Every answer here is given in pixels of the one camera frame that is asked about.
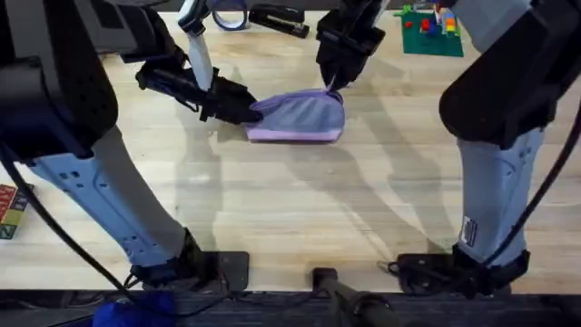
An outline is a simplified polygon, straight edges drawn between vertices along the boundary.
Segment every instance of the colorful block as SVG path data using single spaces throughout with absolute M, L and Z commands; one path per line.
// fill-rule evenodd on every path
M 421 27 L 422 32 L 427 32 L 429 30 L 429 19 L 422 19 L 421 20 Z
M 28 199 L 21 190 L 0 184 L 0 239 L 11 240 L 25 213 Z

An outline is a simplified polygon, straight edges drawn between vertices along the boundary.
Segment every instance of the green baseplate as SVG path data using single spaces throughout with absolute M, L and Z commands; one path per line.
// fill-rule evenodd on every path
M 416 55 L 444 55 L 463 57 L 462 41 L 460 36 L 443 35 L 442 27 L 438 26 L 435 35 L 423 34 L 419 31 L 422 19 L 429 19 L 433 14 L 407 13 L 401 17 L 401 35 L 403 37 L 404 54 Z M 405 23 L 412 22 L 413 26 L 406 28 Z

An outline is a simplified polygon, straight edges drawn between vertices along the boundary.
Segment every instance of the lavender fabric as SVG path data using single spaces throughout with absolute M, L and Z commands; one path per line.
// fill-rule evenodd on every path
M 325 89 L 276 95 L 251 109 L 264 116 L 261 122 L 244 126 L 253 142 L 334 142 L 345 127 L 343 99 Z

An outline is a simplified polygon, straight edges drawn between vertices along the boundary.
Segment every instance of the black cable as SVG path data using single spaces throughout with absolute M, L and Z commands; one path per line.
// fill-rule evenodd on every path
M 43 204 L 38 200 L 36 194 L 32 192 L 32 190 L 28 187 L 25 179 L 22 177 L 20 172 L 16 169 L 15 164 L 10 160 L 10 154 L 8 146 L 4 143 L 0 143 L 0 161 L 2 162 L 2 166 L 10 175 L 10 178 L 16 184 L 18 189 L 22 190 L 22 193 L 28 199 L 28 202 L 33 206 L 36 210 L 38 215 L 41 219 L 48 225 L 48 227 L 68 246 L 73 250 L 77 255 L 79 255 L 83 260 L 89 263 L 98 273 L 100 273 L 107 281 L 109 281 L 116 289 L 119 291 L 123 296 L 129 299 L 136 307 L 146 310 L 147 312 L 152 312 L 164 317 L 169 318 L 187 318 L 192 317 L 194 315 L 200 314 L 211 307 L 218 305 L 219 303 L 223 302 L 224 300 L 230 298 L 230 295 L 222 296 L 219 299 L 209 302 L 208 304 L 204 305 L 202 308 L 195 310 L 189 313 L 169 313 L 169 312 L 161 312 L 156 310 L 149 305 L 143 304 L 140 300 L 135 298 L 128 290 L 126 290 L 123 285 L 117 281 L 115 276 L 113 276 L 106 268 L 104 268 L 98 261 L 96 261 L 91 254 L 89 254 L 81 245 L 79 245 L 64 229 L 61 225 L 53 218 L 53 216 L 44 208 Z

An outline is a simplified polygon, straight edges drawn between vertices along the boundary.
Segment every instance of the wooden tabletop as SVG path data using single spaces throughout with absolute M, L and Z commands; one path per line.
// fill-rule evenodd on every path
M 176 42 L 187 40 L 163 14 Z M 211 19 L 206 41 L 221 75 L 259 99 L 320 87 L 314 28 L 301 40 L 261 26 L 227 33 Z M 240 127 L 198 121 L 172 98 L 141 91 L 138 64 L 104 60 L 119 99 L 118 124 L 137 168 L 167 211 L 203 250 L 251 254 L 251 290 L 308 290 L 314 267 L 338 269 L 360 290 L 399 290 L 377 268 L 399 253 L 449 250 L 462 214 L 455 139 L 438 115 L 446 87 L 478 56 L 463 34 L 465 58 L 402 53 L 399 20 L 386 14 L 387 37 L 358 81 L 342 94 L 347 125 L 336 144 L 250 144 Z M 560 151 L 579 104 L 576 84 L 559 104 L 536 163 L 533 190 Z M 527 226 L 529 273 L 514 292 L 581 293 L 579 150 Z M 118 279 L 123 251 L 51 184 L 25 178 L 50 212 Z M 2 171 L 0 182 L 9 182 Z M 0 241 L 1 289 L 110 289 L 28 209 L 14 240 Z

